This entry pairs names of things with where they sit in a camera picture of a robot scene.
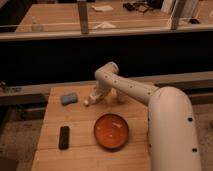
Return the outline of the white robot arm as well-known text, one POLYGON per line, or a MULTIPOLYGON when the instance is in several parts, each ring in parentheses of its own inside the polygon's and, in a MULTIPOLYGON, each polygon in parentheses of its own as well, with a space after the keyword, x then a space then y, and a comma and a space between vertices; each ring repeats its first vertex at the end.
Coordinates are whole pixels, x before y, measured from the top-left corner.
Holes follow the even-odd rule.
POLYGON ((97 69, 95 78, 96 99, 113 87, 148 106, 151 171, 202 171, 194 112, 183 91, 120 77, 114 62, 97 69))

